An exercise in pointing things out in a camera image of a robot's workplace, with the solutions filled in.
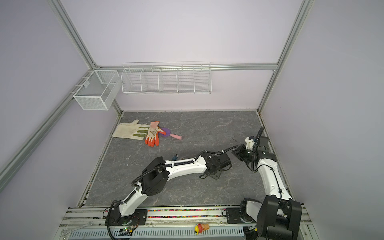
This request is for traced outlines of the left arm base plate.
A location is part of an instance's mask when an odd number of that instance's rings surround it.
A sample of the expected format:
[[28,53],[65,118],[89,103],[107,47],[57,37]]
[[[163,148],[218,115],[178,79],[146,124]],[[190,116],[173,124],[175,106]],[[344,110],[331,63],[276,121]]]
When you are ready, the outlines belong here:
[[147,209],[137,209],[127,217],[122,217],[119,210],[112,209],[106,217],[105,226],[142,226],[146,224]]

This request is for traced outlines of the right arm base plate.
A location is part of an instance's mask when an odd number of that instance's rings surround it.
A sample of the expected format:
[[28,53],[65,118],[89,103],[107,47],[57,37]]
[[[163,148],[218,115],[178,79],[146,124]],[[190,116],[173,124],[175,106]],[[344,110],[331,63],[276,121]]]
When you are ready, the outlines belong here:
[[240,208],[226,208],[224,216],[228,224],[256,224],[253,218],[242,215]]

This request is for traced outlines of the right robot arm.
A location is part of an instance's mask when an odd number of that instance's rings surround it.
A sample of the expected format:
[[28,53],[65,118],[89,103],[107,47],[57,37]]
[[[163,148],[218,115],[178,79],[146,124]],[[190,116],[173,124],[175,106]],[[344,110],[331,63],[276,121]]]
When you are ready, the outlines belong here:
[[270,152],[268,137],[261,127],[256,136],[247,137],[245,144],[232,154],[253,173],[259,173],[266,196],[263,202],[243,199],[240,219],[243,223],[256,223],[253,229],[258,237],[267,240],[296,240],[302,216],[300,202],[294,201],[279,173],[276,155]]

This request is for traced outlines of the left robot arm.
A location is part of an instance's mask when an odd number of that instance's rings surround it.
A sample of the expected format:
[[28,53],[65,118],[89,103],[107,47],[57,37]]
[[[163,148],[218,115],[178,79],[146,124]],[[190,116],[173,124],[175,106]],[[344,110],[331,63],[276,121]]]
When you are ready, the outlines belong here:
[[218,180],[222,172],[232,167],[227,152],[237,149],[233,146],[219,152],[202,151],[195,157],[177,161],[165,161],[163,157],[155,158],[132,182],[134,188],[122,200],[114,200],[106,216],[106,226],[122,226],[133,218],[142,220],[135,213],[138,206],[150,196],[159,194],[168,181],[178,177],[198,174],[200,179],[207,177]]

